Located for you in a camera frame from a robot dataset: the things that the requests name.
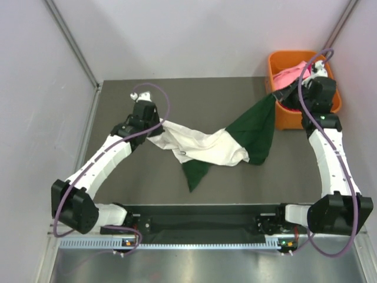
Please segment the white and green t shirt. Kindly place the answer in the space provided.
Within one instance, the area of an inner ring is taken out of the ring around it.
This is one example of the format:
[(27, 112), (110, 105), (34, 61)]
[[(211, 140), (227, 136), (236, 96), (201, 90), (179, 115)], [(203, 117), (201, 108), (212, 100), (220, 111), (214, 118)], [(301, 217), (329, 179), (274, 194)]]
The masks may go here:
[(265, 162), (275, 132), (275, 104), (276, 99), (269, 94), (213, 134), (165, 121), (164, 132), (148, 140), (172, 151), (192, 192), (213, 165), (233, 167), (245, 162), (259, 166)]

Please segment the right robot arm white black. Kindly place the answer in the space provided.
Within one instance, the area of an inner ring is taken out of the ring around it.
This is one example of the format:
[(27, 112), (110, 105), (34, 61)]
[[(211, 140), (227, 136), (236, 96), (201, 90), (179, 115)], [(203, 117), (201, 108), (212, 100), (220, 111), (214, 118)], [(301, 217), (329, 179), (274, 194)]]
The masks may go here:
[(302, 127), (315, 153), (322, 183), (321, 198), (312, 205), (285, 204), (275, 227), (289, 233), (296, 225), (313, 233), (357, 234), (373, 210), (373, 201), (362, 196), (349, 171), (342, 142), (342, 126), (332, 112), (336, 81), (310, 79), (303, 86), (294, 80), (273, 92), (276, 100), (302, 113)]

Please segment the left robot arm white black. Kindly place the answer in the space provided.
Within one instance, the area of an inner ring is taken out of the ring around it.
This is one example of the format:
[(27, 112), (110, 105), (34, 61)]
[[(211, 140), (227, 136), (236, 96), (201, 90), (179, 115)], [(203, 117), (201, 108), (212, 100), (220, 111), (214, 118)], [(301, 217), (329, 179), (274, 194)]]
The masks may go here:
[(111, 172), (148, 137), (163, 133), (157, 106), (149, 92), (133, 93), (133, 112), (116, 125), (104, 144), (76, 173), (66, 180), (56, 180), (51, 187), (53, 233), (59, 238), (58, 223), (81, 234), (93, 228), (113, 226), (119, 233), (129, 233), (134, 225), (120, 204), (96, 204), (94, 198)]

